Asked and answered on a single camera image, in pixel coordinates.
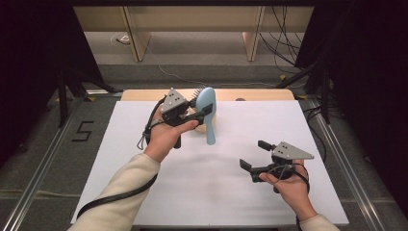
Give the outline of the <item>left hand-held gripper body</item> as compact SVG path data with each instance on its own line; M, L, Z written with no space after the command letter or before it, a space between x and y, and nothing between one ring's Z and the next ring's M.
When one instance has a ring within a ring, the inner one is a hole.
M167 125L181 129L188 121L190 101L179 91L171 89L162 105L162 119Z

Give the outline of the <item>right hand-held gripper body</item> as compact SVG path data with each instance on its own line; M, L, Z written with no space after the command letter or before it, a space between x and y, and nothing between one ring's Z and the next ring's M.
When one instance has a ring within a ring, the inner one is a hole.
M313 160L314 155L281 141L271 153L272 163L266 167L253 167L256 181L262 182L259 175L263 172L273 175L277 180L286 180L297 174L295 160Z

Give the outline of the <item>light blue hairbrush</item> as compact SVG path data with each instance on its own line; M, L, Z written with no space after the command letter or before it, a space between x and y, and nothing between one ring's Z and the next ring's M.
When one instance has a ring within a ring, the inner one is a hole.
M198 107L206 106L210 103L213 103L214 104L214 115L216 114L217 112L216 92L213 88L207 87L207 88L198 89L194 92L193 98L197 98L196 105ZM206 126L206 127L207 127L207 131L206 131L207 144L213 145L216 143L214 127L213 125Z

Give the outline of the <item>person's left hand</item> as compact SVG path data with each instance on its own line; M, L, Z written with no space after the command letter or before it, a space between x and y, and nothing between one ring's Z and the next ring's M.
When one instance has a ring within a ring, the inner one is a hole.
M175 127L166 123L155 125L151 130L150 142L143 153L161 163L177 143L178 138L183 133L194 129L197 125L197 120L187 121Z

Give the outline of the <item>person's right hand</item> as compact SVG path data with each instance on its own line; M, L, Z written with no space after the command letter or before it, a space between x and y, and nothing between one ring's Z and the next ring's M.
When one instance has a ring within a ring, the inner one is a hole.
M304 179L308 179L308 173L303 160L294 160L297 174L286 180L278 180L269 173L261 173L259 177L276 188L284 201L293 209L297 218L304 221L313 218L318 213L314 209L308 193L308 186Z

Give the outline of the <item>white table board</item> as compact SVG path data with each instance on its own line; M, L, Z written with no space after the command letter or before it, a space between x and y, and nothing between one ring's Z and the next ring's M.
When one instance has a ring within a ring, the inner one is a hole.
M261 228L292 225L292 209L268 183L255 183L240 162L270 164L259 141L285 141L310 154L305 166L315 209L331 222L348 218L319 155L299 103L217 102L216 142L203 133L183 135L182 145L163 161L158 178L140 207L135 225L154 228Z

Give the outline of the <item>light wooden table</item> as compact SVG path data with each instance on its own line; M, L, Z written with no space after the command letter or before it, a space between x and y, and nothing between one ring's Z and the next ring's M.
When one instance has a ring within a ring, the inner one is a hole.
M215 89L219 101L272 101L294 100L293 93L286 89ZM168 90L125 90L122 101L159 101Z

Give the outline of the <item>black metal stand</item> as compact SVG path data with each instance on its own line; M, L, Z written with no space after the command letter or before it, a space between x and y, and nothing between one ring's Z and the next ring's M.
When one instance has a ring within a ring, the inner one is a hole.
M57 86L60 105L60 124L63 127L68 120L68 107L66 90L70 90L75 97L85 97L87 91L83 85L84 82L91 82L93 85L109 93L118 93L122 90L107 85L101 78L97 79L85 71L73 67L62 68L57 75Z
M276 88L284 89L306 76L308 76L309 79L306 81L304 89L307 93L316 93L317 91L320 92L320 111L324 121L329 124L329 71L325 62L320 60L315 61L305 69L301 70L299 73L295 74L293 77L289 78L283 83L278 84Z

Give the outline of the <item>round floor socket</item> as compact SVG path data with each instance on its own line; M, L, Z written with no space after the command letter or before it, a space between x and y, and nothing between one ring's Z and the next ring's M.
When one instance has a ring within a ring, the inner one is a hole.
M110 43L113 46L128 46L130 39L126 33L116 33L110 38Z

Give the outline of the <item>beige wooden desk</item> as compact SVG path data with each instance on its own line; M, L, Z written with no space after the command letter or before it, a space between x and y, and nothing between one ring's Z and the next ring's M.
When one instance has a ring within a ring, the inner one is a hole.
M126 32L134 60L143 60L153 32L240 32L255 60L262 32L304 33L312 7L76 7L85 32Z

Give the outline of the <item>black curtain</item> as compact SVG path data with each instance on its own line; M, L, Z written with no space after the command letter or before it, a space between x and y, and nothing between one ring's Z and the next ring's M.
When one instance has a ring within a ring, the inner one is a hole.
M0 0L0 167L58 88L102 75L73 7L59 0Z
M337 26L326 59L345 116L408 218L408 0L310 0L296 64L312 64Z

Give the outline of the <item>aluminium floor rail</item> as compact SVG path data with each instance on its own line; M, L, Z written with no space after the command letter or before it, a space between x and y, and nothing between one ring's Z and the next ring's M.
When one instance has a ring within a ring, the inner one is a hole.
M316 98L312 98L307 100L305 105L308 107L305 111L307 123L323 148L321 155L323 163L326 165L328 160L335 161L346 182L346 188L352 194L351 199L342 199L342 202L355 203L358 206L358 211L364 218L364 224L368 226L369 231L385 231L385 223L379 216L374 201L364 189L357 171L353 169L352 162L347 158L331 124L324 121L319 102Z
M46 113L22 150L0 169L0 231L16 231L20 226L82 102L82 98L68 102L68 116L61 126L46 125L51 116Z

